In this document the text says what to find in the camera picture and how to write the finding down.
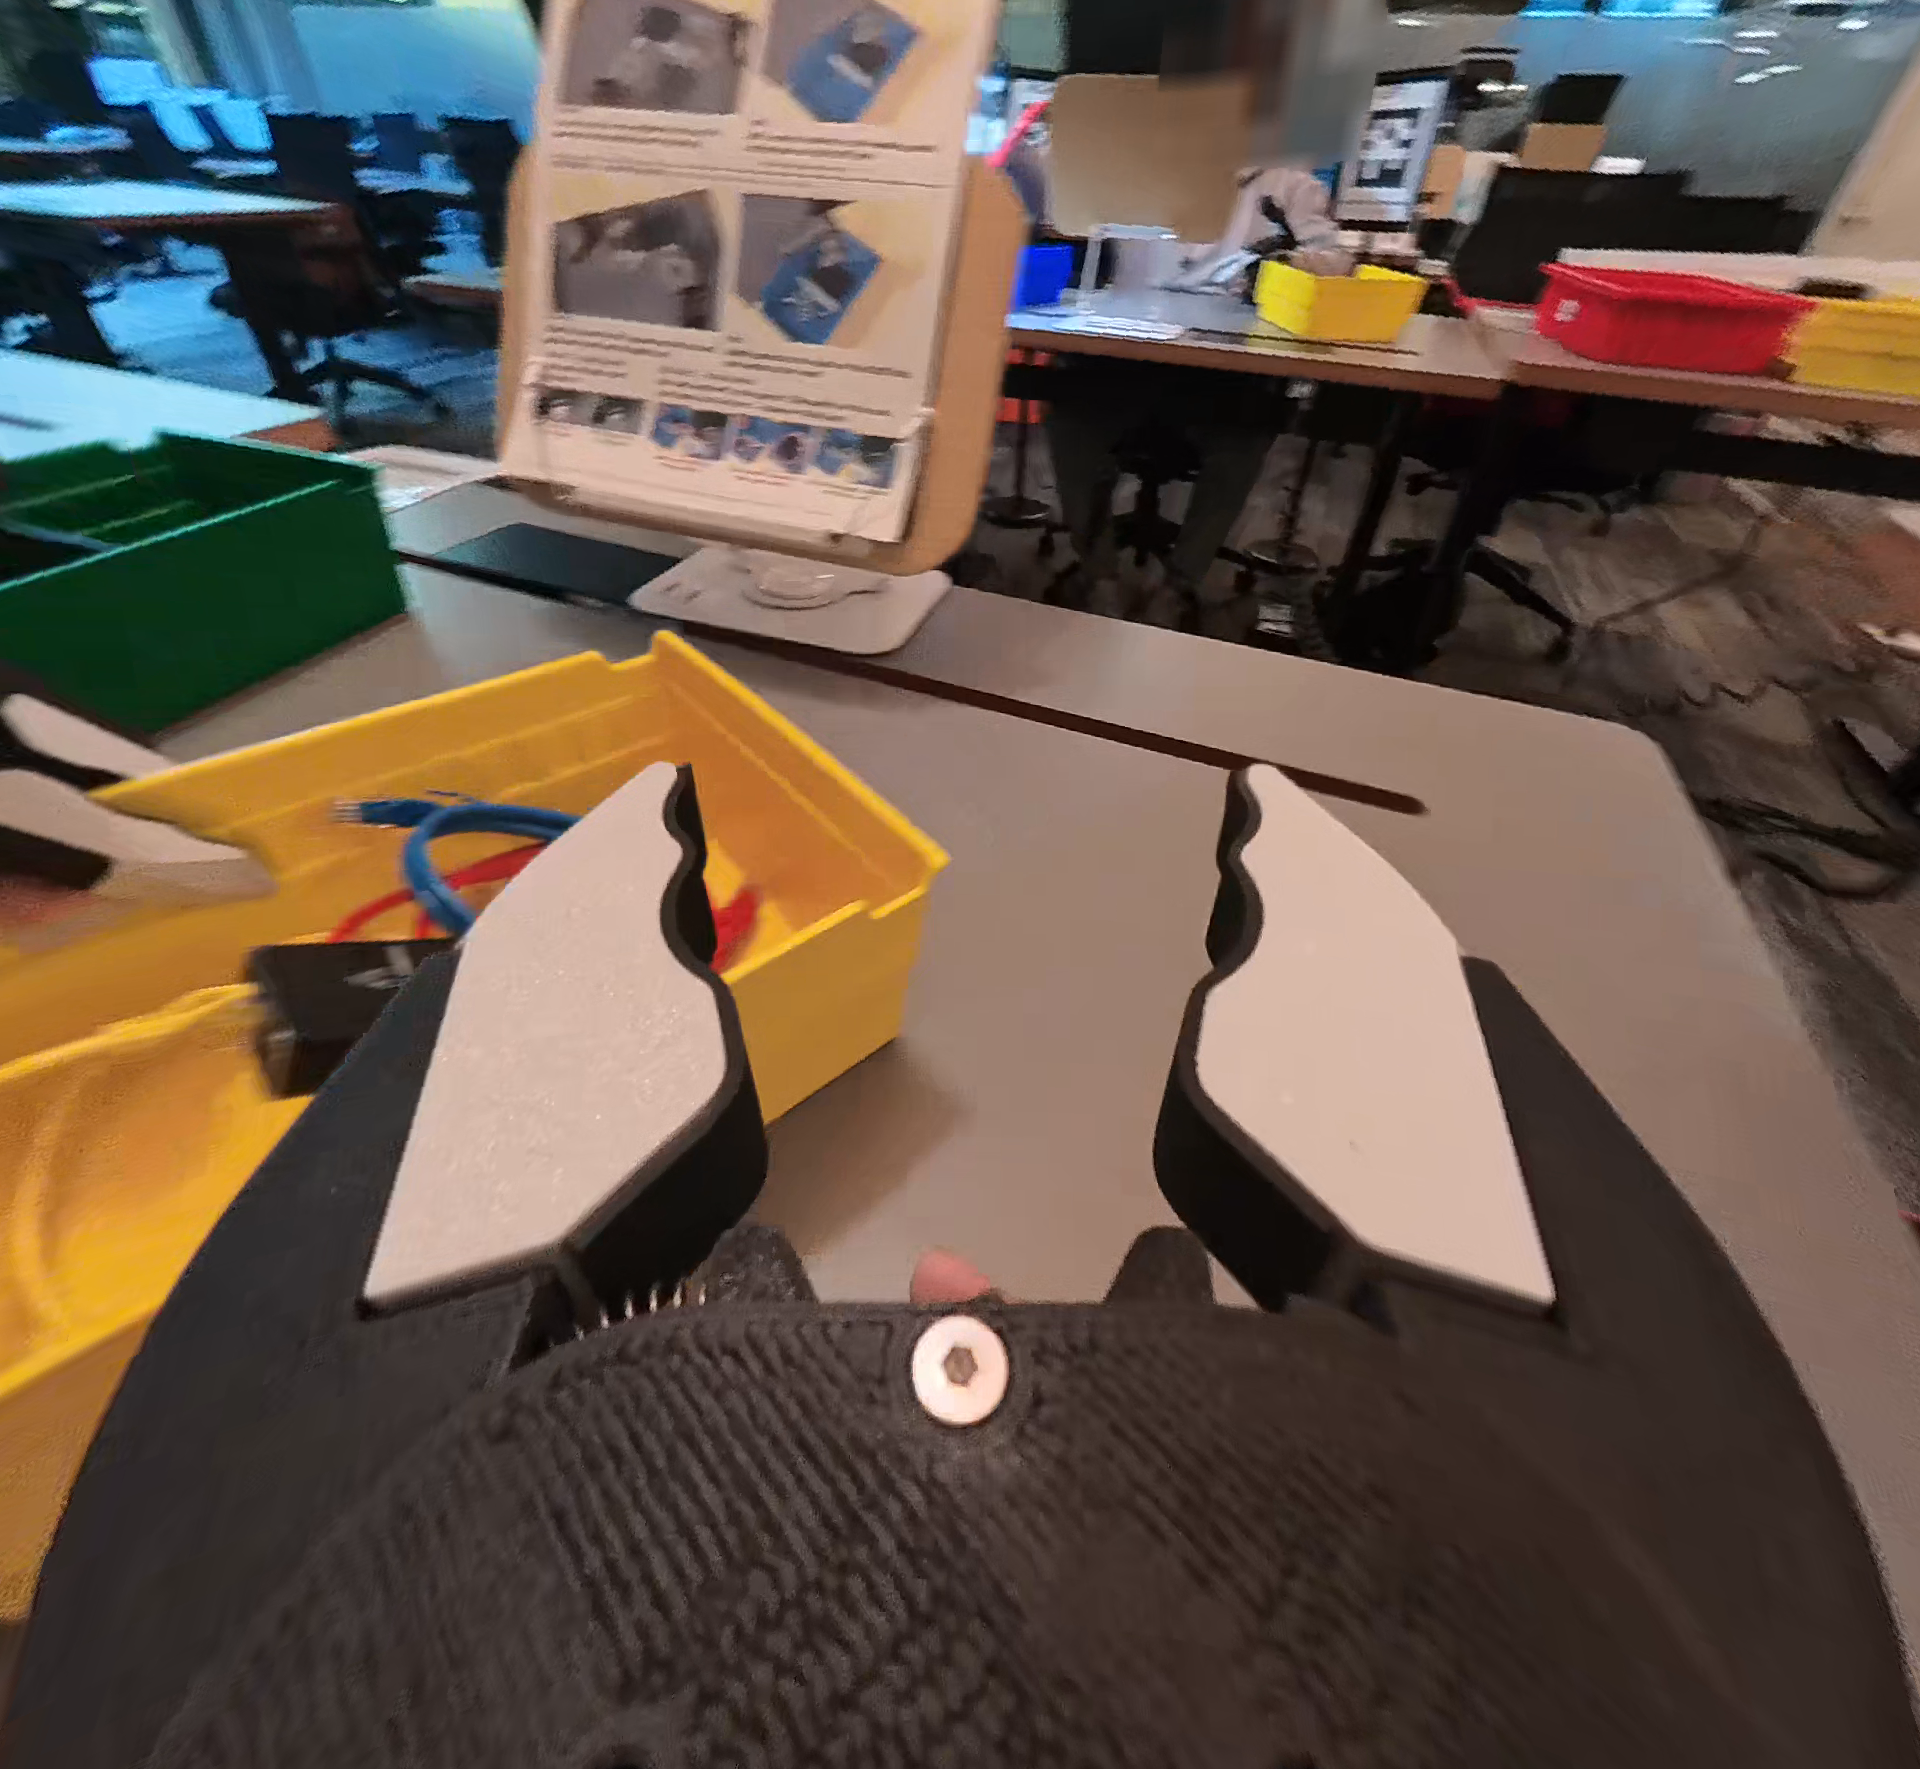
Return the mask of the stack of yellow bins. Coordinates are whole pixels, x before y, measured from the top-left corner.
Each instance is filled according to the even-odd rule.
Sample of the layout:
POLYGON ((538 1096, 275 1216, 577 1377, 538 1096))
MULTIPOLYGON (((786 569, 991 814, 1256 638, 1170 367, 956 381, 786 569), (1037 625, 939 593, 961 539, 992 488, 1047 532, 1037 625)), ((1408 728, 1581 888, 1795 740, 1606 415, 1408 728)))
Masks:
POLYGON ((1817 296, 1784 358, 1809 389, 1917 397, 1917 296, 1817 296))

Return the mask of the printed instruction sheet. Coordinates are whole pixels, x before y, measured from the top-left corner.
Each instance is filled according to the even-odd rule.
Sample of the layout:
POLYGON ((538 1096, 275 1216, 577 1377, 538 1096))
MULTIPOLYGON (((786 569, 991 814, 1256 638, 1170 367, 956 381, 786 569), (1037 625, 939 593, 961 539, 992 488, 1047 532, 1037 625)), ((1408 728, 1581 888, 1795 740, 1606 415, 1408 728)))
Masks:
POLYGON ((547 0, 499 461, 869 552, 934 439, 1003 0, 547 0))

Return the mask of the green plastic bin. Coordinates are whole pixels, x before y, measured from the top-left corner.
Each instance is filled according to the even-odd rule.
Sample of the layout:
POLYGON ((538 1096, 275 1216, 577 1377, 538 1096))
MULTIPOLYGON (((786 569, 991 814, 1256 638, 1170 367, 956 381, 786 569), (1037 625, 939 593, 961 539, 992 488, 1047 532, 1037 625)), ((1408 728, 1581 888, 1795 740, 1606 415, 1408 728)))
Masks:
POLYGON ((159 732, 384 628, 405 593, 377 472, 157 433, 4 466, 2 659, 159 732))

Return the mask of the black ethernet splitter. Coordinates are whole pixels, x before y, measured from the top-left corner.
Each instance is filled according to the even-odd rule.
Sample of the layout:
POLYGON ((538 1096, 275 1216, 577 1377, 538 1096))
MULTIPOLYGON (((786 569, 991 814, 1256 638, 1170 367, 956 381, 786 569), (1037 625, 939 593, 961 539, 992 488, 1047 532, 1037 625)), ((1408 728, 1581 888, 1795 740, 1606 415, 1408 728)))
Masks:
POLYGON ((440 937, 283 944, 248 956, 254 1057, 277 1099, 317 1093, 419 966, 449 954, 440 937))

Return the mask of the red plastic bin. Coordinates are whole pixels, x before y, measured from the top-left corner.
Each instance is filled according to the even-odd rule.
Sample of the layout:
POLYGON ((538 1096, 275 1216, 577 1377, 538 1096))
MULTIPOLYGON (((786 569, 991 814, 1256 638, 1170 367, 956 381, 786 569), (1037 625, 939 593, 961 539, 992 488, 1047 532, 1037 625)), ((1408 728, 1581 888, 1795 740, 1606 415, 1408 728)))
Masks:
POLYGON ((1541 269, 1537 333, 1594 364, 1762 375, 1819 300, 1665 269, 1541 269))

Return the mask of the clear acrylic sign holder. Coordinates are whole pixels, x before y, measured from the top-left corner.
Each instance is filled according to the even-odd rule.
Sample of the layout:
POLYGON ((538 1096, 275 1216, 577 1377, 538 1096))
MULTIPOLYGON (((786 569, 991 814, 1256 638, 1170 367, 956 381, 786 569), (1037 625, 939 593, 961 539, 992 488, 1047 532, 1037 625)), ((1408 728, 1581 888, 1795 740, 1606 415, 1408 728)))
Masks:
POLYGON ((1174 287, 1186 269, 1186 244, 1157 224, 1097 224, 1085 240, 1079 305, 1104 292, 1144 293, 1174 287))

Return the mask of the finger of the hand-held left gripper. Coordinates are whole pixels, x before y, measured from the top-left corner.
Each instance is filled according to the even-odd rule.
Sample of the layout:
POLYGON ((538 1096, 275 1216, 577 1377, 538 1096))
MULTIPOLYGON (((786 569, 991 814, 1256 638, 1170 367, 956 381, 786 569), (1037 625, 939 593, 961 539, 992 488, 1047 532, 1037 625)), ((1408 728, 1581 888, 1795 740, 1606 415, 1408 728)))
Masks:
POLYGON ((39 694, 2 694, 2 769, 32 771, 73 789, 111 789, 162 774, 159 750, 39 694))
POLYGON ((2 773, 2 867, 6 879, 102 898, 256 898, 275 891, 268 867, 246 849, 124 816, 30 769, 2 773))

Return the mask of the instruction sheet on stand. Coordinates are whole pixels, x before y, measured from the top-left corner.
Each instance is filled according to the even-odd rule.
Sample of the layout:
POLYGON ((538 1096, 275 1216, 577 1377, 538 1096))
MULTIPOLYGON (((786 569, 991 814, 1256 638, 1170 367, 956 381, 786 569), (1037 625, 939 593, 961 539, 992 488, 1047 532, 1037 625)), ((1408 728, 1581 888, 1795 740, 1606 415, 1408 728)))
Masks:
POLYGON ((914 500, 894 539, 881 538, 873 518, 831 534, 804 534, 761 516, 682 514, 623 486, 564 484, 549 463, 520 466, 499 457, 494 472, 545 510, 668 534, 691 547, 739 547, 893 576, 941 569, 968 547, 985 500, 1010 347, 1007 309, 1025 240, 1027 213, 1013 181, 988 158, 966 157, 937 393, 922 413, 914 500))

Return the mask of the grey table with wooden edge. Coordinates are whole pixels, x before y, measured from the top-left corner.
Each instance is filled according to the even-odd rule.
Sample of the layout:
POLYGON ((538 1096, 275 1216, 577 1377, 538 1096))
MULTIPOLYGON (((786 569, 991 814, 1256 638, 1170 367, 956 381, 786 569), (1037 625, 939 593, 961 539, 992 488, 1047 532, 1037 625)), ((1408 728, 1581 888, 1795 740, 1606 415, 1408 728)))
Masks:
POLYGON ((1819 389, 1768 375, 1599 364, 1526 330, 1501 355, 1504 378, 1518 389, 1545 389, 1623 402, 1684 405, 1713 413, 1769 415, 1828 427, 1875 427, 1913 433, 1913 396, 1819 389))
POLYGON ((1113 363, 1181 364, 1472 402, 1498 397, 1504 367, 1466 321, 1412 315, 1384 345, 1311 343, 1221 293, 1120 290, 1007 315, 1013 349, 1113 363))

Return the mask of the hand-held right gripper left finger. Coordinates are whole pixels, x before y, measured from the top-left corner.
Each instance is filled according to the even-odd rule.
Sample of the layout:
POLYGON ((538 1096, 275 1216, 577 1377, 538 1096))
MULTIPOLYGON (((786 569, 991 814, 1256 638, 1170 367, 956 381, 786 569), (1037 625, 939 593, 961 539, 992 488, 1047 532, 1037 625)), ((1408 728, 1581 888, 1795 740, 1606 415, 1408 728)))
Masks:
POLYGON ((512 1282, 572 1319, 672 1307, 757 1203, 766 1134, 712 966, 688 764, 635 774, 531 860, 359 1052, 398 1130, 360 1305, 512 1282))

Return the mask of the black-and-white marker sign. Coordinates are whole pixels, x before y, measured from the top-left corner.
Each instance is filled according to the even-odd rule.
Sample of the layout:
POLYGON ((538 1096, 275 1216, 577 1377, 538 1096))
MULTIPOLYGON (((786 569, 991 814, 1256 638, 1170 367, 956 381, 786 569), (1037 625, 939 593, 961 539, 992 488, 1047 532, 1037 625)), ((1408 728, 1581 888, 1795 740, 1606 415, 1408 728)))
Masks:
POLYGON ((1449 67, 1382 72, 1375 78, 1335 185, 1333 215, 1339 224, 1382 229, 1412 219, 1449 101, 1449 67))

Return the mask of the rounded cardboard panel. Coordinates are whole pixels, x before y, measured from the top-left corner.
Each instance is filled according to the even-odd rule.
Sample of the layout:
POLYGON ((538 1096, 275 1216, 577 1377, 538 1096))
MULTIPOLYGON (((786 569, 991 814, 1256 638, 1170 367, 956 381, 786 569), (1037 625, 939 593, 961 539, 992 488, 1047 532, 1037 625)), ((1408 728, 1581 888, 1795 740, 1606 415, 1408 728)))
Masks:
POLYGON ((1055 233, 1157 226, 1211 243, 1231 219, 1251 158, 1251 88, 1242 73, 1068 73, 1053 84, 1046 126, 1055 233))

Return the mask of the white stand base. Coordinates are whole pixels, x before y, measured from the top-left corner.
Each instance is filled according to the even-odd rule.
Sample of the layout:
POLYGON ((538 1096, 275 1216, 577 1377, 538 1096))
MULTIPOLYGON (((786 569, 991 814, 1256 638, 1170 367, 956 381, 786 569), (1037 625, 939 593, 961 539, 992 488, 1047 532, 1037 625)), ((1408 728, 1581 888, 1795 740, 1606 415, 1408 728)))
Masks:
POLYGON ((899 653, 951 595, 944 570, 888 574, 709 545, 625 596, 682 630, 848 656, 899 653))

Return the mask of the yellow plastic bin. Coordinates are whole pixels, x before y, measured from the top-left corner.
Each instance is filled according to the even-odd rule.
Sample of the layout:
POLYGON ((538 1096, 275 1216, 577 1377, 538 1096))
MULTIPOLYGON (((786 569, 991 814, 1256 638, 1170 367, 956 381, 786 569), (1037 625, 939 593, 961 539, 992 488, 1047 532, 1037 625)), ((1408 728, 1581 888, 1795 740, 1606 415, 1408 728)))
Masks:
POLYGON ((1254 281, 1262 324, 1311 345, 1388 347, 1399 343, 1428 292, 1419 272, 1355 266, 1342 274, 1264 263, 1254 281))
POLYGON ((25 1620, 108 1400, 179 1272, 298 1114, 252 1050, 248 956, 404 939, 401 837, 338 803, 584 816, 688 764, 708 892, 755 915, 717 966, 771 1125, 901 1029, 934 837, 691 646, 579 653, 100 790, 242 848, 275 891, 4 942, 2 1609, 25 1620))

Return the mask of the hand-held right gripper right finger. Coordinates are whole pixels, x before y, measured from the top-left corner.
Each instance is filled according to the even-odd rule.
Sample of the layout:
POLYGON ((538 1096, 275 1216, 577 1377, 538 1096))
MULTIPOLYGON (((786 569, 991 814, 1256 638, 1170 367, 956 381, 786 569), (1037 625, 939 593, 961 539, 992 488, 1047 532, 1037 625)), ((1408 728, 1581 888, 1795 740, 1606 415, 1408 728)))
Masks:
POLYGON ((1227 778, 1206 957, 1154 1173, 1251 1307, 1357 1308, 1408 1286, 1552 1317, 1547 1242, 1461 950, 1275 767, 1227 778))

